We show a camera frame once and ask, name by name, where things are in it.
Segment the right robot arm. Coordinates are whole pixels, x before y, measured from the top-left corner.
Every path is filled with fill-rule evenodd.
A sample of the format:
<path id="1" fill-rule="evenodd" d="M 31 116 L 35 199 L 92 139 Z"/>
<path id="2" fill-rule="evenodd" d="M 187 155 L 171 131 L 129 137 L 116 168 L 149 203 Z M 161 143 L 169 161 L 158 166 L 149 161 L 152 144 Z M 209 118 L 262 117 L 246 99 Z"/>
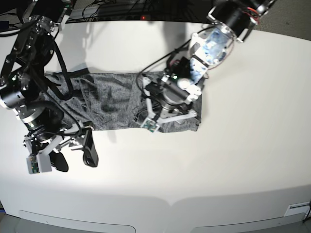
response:
<path id="1" fill-rule="evenodd" d="M 67 172 L 69 166 L 61 152 L 63 147 L 83 152 L 83 162 L 97 167 L 90 121 L 76 119 L 66 125 L 69 112 L 60 101 L 73 96 L 73 85 L 55 41 L 75 6 L 73 0 L 34 0 L 23 15 L 11 52 L 0 73 L 0 104 L 13 110 L 28 133 L 27 148 L 30 174 Z"/>

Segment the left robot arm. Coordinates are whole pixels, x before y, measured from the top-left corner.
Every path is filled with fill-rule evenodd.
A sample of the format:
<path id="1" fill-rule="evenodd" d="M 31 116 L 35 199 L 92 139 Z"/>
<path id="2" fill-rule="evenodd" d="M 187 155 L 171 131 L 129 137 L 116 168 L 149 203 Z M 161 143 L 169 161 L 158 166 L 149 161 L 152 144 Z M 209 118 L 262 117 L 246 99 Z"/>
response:
<path id="1" fill-rule="evenodd" d="M 207 15 L 211 26 L 193 33 L 188 42 L 167 55 L 162 76 L 152 78 L 141 72 L 138 88 L 147 107 L 141 128 L 156 132 L 163 124 L 197 117 L 193 103 L 202 95 L 208 70 L 225 60 L 236 41 L 243 43 L 274 4 L 274 0 L 217 4 Z"/>

